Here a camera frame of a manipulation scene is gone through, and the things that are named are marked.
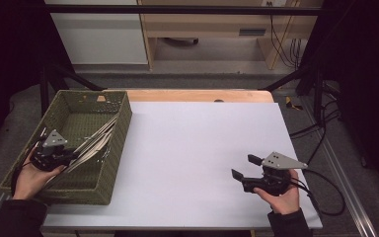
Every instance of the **black bar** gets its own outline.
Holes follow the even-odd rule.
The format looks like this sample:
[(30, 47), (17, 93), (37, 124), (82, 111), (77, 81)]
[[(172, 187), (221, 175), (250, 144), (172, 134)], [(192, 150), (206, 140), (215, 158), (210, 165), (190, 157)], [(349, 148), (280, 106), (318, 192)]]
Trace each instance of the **black bar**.
[(315, 75), (316, 72), (310, 72), (309, 75), (301, 78), (295, 89), (298, 96), (305, 96), (309, 94), (315, 81)]
[(274, 15), (321, 16), (333, 14), (333, 9), (297, 7), (237, 7), (237, 6), (176, 6), (176, 5), (27, 5), (27, 10), (49, 13), (88, 14), (208, 14), (208, 15)]
[(41, 96), (41, 116), (43, 117), (45, 112), (47, 111), (48, 106), (50, 105), (50, 101), (48, 98), (48, 83), (46, 75), (46, 68), (42, 70), (39, 76), (39, 91)]
[(55, 92), (59, 90), (69, 90), (69, 86), (64, 80), (65, 75), (57, 73), (52, 64), (44, 66), (45, 80), (50, 83)]
[(107, 90), (105, 87), (100, 87), (95, 85), (94, 83), (86, 80), (85, 78), (77, 75), (74, 72), (71, 72), (59, 65), (52, 65), (52, 68), (54, 69), (55, 72), (62, 74), (63, 76), (69, 77), (70, 79), (73, 79), (74, 81), (80, 83), (81, 85), (86, 86), (88, 89), (92, 91), (104, 91)]
[(276, 82), (270, 84), (269, 86), (264, 87), (260, 90), (266, 90), (266, 91), (272, 92), (272, 91), (278, 89), (279, 87), (285, 85), (286, 83), (288, 83), (292, 80), (301, 78), (306, 73), (309, 73), (309, 69), (310, 69), (309, 65), (305, 65), (303, 67), (300, 67), (298, 70), (291, 72), (290, 74), (284, 76), (282, 79), (280, 79), (280, 80), (278, 80), (278, 81), (276, 81)]
[(318, 69), (316, 79), (315, 79), (315, 96), (313, 105), (313, 116), (315, 117), (316, 123), (322, 126), (322, 93), (323, 93), (323, 75), (321, 70)]

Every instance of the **cabinet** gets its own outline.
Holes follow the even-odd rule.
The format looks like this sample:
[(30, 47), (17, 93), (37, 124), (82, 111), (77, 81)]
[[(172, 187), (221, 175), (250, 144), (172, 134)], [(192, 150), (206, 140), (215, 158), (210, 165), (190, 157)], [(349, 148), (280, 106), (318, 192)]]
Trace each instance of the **cabinet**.
[[(320, 7), (323, 0), (287, 0), (286, 7)], [(194, 5), (260, 7), (263, 0), (138, 0), (140, 5)], [(270, 16), (142, 14), (142, 28), (149, 66), (153, 67), (157, 38), (257, 38), (268, 69), (278, 54), (271, 41)], [(275, 34), (285, 45), (287, 39), (306, 40), (316, 17), (274, 16)], [(274, 44), (279, 45), (273, 36)]]
[[(135, 0), (45, 0), (46, 4), (135, 5)], [(147, 64), (138, 14), (51, 14), (73, 64)]]

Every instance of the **floor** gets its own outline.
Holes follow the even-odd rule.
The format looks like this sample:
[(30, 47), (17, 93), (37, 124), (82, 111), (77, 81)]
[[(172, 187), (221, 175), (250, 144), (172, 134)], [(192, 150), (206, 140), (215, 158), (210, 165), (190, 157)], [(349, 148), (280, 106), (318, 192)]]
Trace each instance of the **floor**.
[[(259, 52), (259, 46), (254, 39), (200, 39), (198, 44), (163, 39), (159, 42), (152, 71), (133, 65), (78, 65), (77, 70), (90, 81), (110, 88), (252, 90), (263, 88), (292, 71), (292, 68), (282, 63), (275, 70), (267, 70), (264, 58)], [(71, 87), (81, 87), (72, 81), (68, 83)], [(296, 83), (291, 82), (273, 92), (274, 100), (280, 104), (290, 133), (314, 122), (310, 116), (312, 95), (296, 97), (293, 93)], [(290, 96), (295, 107), (286, 106), (286, 96)], [(14, 95), (11, 100), (13, 110), (0, 130), (0, 182), (39, 122), (38, 98), (39, 90), (34, 86)], [(324, 95), (324, 104), (332, 99), (330, 95)], [(328, 106), (326, 115), (330, 112), (334, 112), (333, 115), (338, 114), (336, 104)], [(320, 129), (292, 139), (299, 160), (305, 162), (309, 159), (322, 135), (323, 131)], [(341, 119), (328, 122), (325, 140), (310, 167), (328, 177), (347, 195), (347, 209), (339, 216), (324, 215), (324, 227), (316, 230), (315, 236), (379, 236), (379, 174), (376, 170), (362, 168), (360, 154)], [(340, 196), (331, 185), (309, 174), (306, 174), (306, 179), (322, 210), (340, 210)], [(257, 232), (257, 236), (272, 234), (269, 230), (261, 230)]]

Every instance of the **white tabletop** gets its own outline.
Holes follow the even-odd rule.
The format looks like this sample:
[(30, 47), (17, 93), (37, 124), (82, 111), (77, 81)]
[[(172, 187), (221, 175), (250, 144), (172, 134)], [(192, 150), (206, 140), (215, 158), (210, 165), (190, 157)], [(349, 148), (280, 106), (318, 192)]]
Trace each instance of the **white tabletop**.
[[(54, 205), (44, 228), (269, 227), (269, 205), (244, 193), (231, 169), (259, 178), (263, 169), (248, 154), (277, 151), (296, 159), (278, 104), (132, 102), (131, 108), (111, 204)], [(300, 196), (309, 227), (321, 228), (310, 200)]]

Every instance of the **woven basket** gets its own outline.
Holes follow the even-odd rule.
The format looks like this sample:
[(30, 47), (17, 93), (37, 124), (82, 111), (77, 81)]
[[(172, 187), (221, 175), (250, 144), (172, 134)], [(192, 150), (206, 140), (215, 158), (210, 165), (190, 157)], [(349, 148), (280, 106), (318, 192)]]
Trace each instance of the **woven basket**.
[(37, 194), (45, 203), (109, 204), (116, 172), (128, 127), (131, 108), (124, 91), (59, 91), (41, 119), (36, 131), (0, 185), (11, 191), (11, 177), (24, 160), (26, 150), (36, 143), (40, 133), (56, 129), (66, 140), (66, 148), (78, 147), (112, 117), (117, 116), (113, 133), (106, 146), (93, 158), (65, 174), (51, 188)]

